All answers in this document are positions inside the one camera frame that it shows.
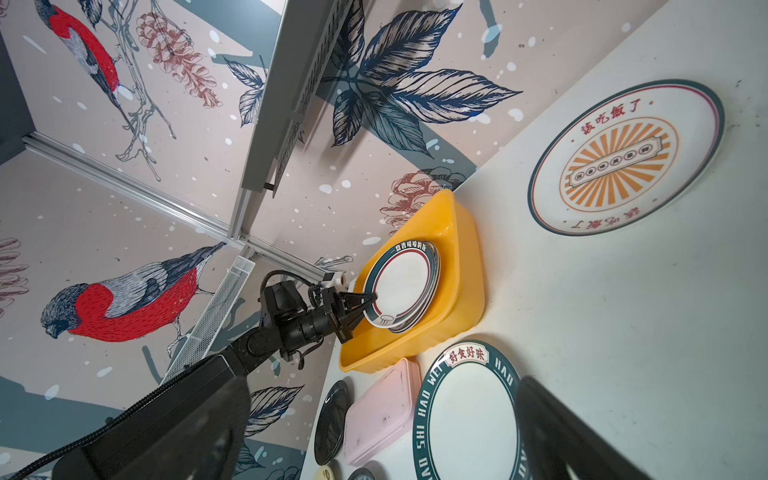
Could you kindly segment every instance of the stack of plates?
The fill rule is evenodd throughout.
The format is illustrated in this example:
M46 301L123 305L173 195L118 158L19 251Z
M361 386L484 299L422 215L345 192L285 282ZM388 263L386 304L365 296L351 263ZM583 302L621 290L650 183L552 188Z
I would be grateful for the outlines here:
M364 293L378 298L366 309L371 324L392 333L411 329L422 318L440 278L440 254L431 242L407 240L387 250L373 265Z

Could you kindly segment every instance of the black oval dish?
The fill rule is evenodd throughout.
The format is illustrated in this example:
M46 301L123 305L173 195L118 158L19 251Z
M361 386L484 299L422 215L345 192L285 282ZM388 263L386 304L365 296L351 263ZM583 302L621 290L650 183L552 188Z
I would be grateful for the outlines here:
M315 430L315 460L325 465L339 453L344 441L344 421L349 409L349 388L343 380L334 383L328 391Z
M373 473L367 468L358 468L349 476L349 480L375 480Z

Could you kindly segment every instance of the bird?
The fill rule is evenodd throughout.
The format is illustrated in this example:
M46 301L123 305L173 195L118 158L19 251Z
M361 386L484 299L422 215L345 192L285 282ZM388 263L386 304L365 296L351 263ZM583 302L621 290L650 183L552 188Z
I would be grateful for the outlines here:
M118 102L117 91L120 86L118 71L112 57L88 27L49 0L35 0L38 16L58 36L72 52L80 66L98 84L109 97L112 104L123 115L128 128L135 133L134 126Z
M173 323L181 340L179 315L200 290L205 264L221 242L178 258L153 262L98 283L79 283L57 293L43 309L40 323L58 338L64 331L102 342L127 342Z

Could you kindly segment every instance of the pink lid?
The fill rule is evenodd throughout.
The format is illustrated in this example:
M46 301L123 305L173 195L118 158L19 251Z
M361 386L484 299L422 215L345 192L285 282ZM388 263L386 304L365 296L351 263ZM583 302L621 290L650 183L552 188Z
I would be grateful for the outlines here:
M364 465L411 430L421 381L419 364L400 359L349 407L344 427L347 465Z

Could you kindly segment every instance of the yellow object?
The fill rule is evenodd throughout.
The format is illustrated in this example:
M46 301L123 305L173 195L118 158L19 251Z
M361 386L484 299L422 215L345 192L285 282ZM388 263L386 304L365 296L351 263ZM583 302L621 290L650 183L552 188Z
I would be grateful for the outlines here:
M312 477L312 480L334 480L333 472L330 468L328 468L327 465L323 465L322 467L317 469L317 472L315 472L315 475Z
M385 243L360 272L354 291L361 293L368 273L388 249L404 240L427 240L440 252L440 280L432 303L408 332L395 334L363 320L354 338L341 346L339 368L373 373L414 356L472 328L485 308L482 258L475 221L442 190Z

